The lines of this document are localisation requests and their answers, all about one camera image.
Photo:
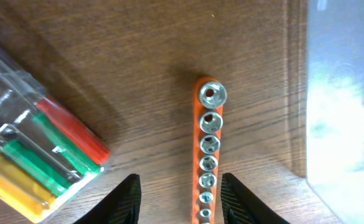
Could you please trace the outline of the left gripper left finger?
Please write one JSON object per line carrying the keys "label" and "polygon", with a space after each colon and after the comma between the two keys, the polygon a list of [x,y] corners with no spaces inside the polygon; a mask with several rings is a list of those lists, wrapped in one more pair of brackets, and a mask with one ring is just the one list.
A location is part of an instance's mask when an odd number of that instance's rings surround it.
{"label": "left gripper left finger", "polygon": [[139,175],[130,174],[74,224],[137,224],[141,193]]}

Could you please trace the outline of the orange socket rail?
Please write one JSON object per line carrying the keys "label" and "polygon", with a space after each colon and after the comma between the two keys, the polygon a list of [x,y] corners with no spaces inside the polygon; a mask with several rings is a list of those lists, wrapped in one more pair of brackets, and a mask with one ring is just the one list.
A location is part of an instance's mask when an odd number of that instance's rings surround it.
{"label": "orange socket rail", "polygon": [[200,77],[193,92],[192,224],[214,223],[223,106],[228,93],[213,77]]}

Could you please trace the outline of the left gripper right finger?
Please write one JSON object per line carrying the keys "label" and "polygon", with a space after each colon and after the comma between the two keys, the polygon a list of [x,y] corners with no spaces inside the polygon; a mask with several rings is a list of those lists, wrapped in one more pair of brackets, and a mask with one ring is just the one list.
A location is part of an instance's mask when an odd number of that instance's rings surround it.
{"label": "left gripper right finger", "polygon": [[221,201],[225,224],[289,224],[232,173],[224,173]]}

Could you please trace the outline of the clear screwdriver set case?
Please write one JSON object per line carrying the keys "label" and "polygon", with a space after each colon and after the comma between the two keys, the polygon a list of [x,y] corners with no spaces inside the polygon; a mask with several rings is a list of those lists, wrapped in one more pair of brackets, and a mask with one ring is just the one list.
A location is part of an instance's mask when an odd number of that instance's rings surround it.
{"label": "clear screwdriver set case", "polygon": [[0,49],[0,199],[42,223],[103,172],[110,150]]}

